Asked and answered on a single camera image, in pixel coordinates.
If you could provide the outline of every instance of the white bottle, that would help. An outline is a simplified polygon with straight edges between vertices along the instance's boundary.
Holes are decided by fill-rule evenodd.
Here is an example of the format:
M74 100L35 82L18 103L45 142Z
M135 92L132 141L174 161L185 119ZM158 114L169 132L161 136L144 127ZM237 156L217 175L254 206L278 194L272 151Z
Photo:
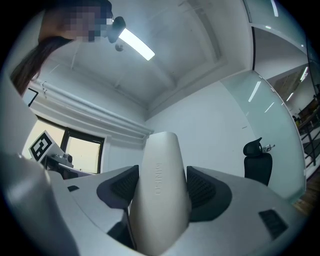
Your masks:
M190 205L177 135L150 135L129 216L138 252L157 256L173 245L189 224Z

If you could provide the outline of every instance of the long hair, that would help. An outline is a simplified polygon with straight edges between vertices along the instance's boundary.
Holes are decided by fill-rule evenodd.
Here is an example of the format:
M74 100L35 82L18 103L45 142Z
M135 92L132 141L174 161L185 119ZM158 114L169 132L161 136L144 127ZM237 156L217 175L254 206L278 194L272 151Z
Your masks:
M20 64L13 70L10 78L14 87L23 95L31 79L40 72L41 66L56 49L64 46L73 40L61 36L52 36L41 41Z

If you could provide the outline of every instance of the window frame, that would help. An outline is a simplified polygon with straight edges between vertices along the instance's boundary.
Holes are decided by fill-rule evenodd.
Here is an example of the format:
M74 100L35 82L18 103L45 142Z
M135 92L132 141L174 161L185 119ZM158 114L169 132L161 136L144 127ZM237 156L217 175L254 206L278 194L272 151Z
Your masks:
M62 137L62 141L61 141L61 145L59 145L59 147L63 150L63 152L66 152L67 150L67 145L68 145L68 140L70 137L72 138L76 138L79 140L83 140L83 141L87 141L87 142L91 142L91 143L96 143L96 144L100 144L100 148L99 148L99 154L98 154L98 166L97 166L97 173L93 173L93 174L100 174L101 173L101 160L102 160L102 151L103 151L103 146L104 146L104 142L105 139L102 137L98 137L98 136L94 136L91 134L87 134L78 130L74 130L71 129L69 127L66 126L62 126L60 124L57 124L55 122L52 122L50 120L47 120L41 116L36 116L38 118L38 120L45 122L49 125L55 126L57 128L60 129L64 129L64 134Z

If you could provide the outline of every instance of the linear light fixture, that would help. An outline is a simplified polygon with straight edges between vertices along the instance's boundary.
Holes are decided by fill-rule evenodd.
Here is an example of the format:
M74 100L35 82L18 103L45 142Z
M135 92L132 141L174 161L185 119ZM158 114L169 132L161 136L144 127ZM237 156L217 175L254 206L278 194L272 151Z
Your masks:
M119 38L125 41L138 53L140 53L147 61L149 61L153 56L155 56L155 53L128 29L125 28L119 35Z
M272 107L273 104L275 104L275 103L272 102L272 104L266 109L266 111L264 111L264 113L266 113Z
M300 78L300 81L301 81L301 82L302 82L302 81L306 78L306 76L308 75L307 71L308 71L308 67L306 66L305 69L304 69L304 71L303 71L303 74L302 74L302 76L301 76L301 78Z
M292 97L292 95L294 95L293 92L290 94L289 98L286 99L286 101L290 100L290 98Z
M252 99L253 99L253 97L255 96L255 94L256 94L256 92L257 92L260 84L261 84L261 81L258 81L258 82L256 83L256 85L255 85L255 87L254 87L254 89L253 89L253 92L251 93L251 96L250 96L248 102L251 102L251 101L252 101Z
M278 16L279 16L279 15L278 15L278 9L277 9L275 0L271 0L271 4L272 4L274 16L278 17Z

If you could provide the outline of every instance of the black office chair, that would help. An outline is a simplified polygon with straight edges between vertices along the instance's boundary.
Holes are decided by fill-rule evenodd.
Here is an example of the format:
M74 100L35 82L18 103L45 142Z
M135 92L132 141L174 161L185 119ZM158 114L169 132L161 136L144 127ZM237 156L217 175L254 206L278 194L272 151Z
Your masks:
M263 153L261 140L262 137L249 142L243 148L243 153L246 156L244 159L244 177L267 186L272 171L272 156L269 153Z

